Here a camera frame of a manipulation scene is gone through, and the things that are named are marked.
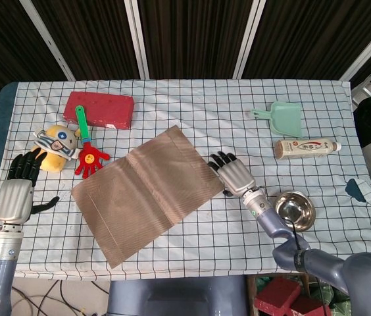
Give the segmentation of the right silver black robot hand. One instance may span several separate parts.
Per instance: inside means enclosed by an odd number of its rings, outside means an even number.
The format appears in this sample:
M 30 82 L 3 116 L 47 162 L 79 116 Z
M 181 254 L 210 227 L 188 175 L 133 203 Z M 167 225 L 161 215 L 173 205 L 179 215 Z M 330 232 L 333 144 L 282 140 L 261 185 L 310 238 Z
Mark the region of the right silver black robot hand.
M 210 154 L 207 165 L 224 183 L 224 194 L 243 197 L 256 188 L 256 181 L 249 169 L 233 153 L 218 151 Z

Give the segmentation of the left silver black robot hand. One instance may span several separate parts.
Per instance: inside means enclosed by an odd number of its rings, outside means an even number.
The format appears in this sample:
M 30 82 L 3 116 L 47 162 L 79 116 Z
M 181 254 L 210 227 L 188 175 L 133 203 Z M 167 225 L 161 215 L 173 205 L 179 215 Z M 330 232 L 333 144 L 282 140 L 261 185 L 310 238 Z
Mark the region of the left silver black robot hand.
M 34 205 L 34 189 L 42 162 L 47 157 L 40 148 L 16 156 L 9 168 L 7 178 L 0 189 L 0 221 L 4 224 L 22 225 L 31 215 L 56 206 L 60 197 Z

